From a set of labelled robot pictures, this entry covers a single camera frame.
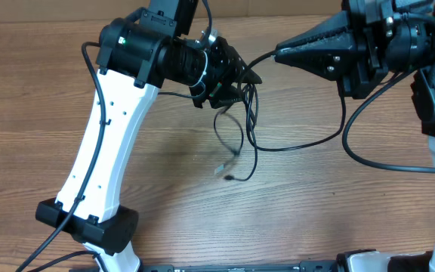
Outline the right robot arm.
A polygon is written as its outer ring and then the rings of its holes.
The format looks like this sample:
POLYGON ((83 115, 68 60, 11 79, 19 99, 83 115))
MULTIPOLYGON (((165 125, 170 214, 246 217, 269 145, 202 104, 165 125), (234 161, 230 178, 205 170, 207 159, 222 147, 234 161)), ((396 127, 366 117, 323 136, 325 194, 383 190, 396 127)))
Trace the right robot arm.
MULTIPOLYGON (((275 60, 336 82, 341 96, 364 105, 411 76, 412 102, 433 159, 412 171, 435 177, 435 1, 346 0, 336 15, 279 43, 275 60)), ((435 271, 435 243, 425 253, 345 252, 324 270, 435 271)))

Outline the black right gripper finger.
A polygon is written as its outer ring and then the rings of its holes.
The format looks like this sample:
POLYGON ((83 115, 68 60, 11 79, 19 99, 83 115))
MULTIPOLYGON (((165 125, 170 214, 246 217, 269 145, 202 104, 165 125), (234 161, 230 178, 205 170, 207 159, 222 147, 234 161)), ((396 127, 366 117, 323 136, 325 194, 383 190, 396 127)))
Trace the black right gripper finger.
POLYGON ((353 51, 348 11, 341 11, 312 29, 280 42, 277 51, 353 51))
POLYGON ((277 63, 305 70, 329 81, 339 80, 358 59, 359 49, 355 42, 288 47, 279 49, 274 57, 277 63))

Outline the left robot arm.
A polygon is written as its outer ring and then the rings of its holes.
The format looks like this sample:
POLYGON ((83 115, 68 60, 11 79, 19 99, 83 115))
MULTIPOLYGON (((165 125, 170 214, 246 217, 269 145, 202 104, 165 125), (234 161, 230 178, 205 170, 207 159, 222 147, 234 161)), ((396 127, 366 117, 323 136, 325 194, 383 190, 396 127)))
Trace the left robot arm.
POLYGON ((87 66, 94 102, 69 177, 56 197, 39 203, 38 221, 81 243, 100 271, 137 271, 131 239, 138 214, 120 203, 125 168, 139 128, 165 80, 189 88, 196 107, 241 102, 261 83, 234 47, 208 27, 188 39, 195 1, 153 1, 106 25, 87 66))

